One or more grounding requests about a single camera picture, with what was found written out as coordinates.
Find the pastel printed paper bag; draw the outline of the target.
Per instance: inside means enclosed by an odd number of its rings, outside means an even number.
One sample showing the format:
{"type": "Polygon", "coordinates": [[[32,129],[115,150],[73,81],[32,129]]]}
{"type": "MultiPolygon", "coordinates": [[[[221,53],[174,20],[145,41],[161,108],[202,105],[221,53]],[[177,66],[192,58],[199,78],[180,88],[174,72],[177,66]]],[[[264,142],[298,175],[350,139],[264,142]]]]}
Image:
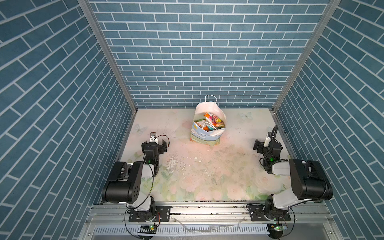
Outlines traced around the pastel printed paper bag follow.
{"type": "Polygon", "coordinates": [[[190,141],[207,146],[220,144],[220,138],[226,130],[227,117],[217,104],[214,95],[205,95],[204,102],[195,109],[190,141]]]}

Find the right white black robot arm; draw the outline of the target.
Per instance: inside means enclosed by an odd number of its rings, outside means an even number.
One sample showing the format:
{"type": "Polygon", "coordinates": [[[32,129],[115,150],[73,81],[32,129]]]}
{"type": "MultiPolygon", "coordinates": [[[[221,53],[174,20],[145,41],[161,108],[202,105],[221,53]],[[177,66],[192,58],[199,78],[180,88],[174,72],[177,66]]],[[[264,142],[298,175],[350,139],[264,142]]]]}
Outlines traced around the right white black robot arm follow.
{"type": "Polygon", "coordinates": [[[269,195],[263,205],[249,205],[247,209],[251,221],[289,221],[291,208],[333,197],[332,186],[319,162],[281,159],[283,146],[272,138],[266,138],[265,142],[255,140],[254,150],[263,155],[260,163],[268,174],[290,177],[291,186],[278,194],[269,195]]]}

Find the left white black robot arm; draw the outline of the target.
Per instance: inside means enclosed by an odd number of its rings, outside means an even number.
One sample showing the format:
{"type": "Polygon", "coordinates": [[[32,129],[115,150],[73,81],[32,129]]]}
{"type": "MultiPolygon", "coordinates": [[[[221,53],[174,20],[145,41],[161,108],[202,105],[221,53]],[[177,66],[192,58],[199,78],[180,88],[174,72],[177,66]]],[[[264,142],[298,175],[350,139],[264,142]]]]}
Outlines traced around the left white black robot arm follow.
{"type": "Polygon", "coordinates": [[[144,158],[129,164],[114,163],[102,190],[102,201],[124,204],[128,209],[128,222],[168,222],[170,206],[158,206],[151,196],[155,177],[160,169],[160,155],[165,153],[170,142],[156,139],[142,143],[144,158]]]}

